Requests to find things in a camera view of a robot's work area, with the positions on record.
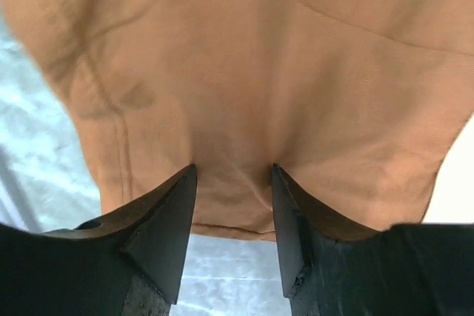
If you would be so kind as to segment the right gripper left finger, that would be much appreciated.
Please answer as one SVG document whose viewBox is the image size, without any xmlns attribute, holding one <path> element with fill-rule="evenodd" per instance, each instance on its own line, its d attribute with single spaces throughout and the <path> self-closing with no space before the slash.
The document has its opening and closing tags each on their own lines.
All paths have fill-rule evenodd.
<svg viewBox="0 0 474 316">
<path fill-rule="evenodd" d="M 178 300 L 196 201 L 194 165 L 140 198 L 76 227 L 95 236 L 128 230 L 119 251 L 138 273 L 175 304 Z"/>
</svg>

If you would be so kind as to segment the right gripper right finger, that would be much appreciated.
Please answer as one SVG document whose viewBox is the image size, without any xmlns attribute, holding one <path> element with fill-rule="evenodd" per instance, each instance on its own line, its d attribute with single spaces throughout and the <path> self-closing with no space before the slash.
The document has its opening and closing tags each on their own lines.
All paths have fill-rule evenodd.
<svg viewBox="0 0 474 316">
<path fill-rule="evenodd" d="M 290 300 L 312 272 L 312 235 L 354 242 L 377 233 L 314 198 L 278 164 L 271 170 L 271 190 L 283 295 Z"/>
</svg>

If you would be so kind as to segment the brown boxer underwear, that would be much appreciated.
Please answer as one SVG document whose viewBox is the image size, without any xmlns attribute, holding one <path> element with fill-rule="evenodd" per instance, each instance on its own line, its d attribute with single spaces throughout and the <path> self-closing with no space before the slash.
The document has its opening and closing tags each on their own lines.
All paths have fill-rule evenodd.
<svg viewBox="0 0 474 316">
<path fill-rule="evenodd" d="M 195 164 L 193 231 L 274 239 L 273 164 L 378 231 L 431 219 L 473 114 L 473 0 L 1 0 L 103 212 Z"/>
</svg>

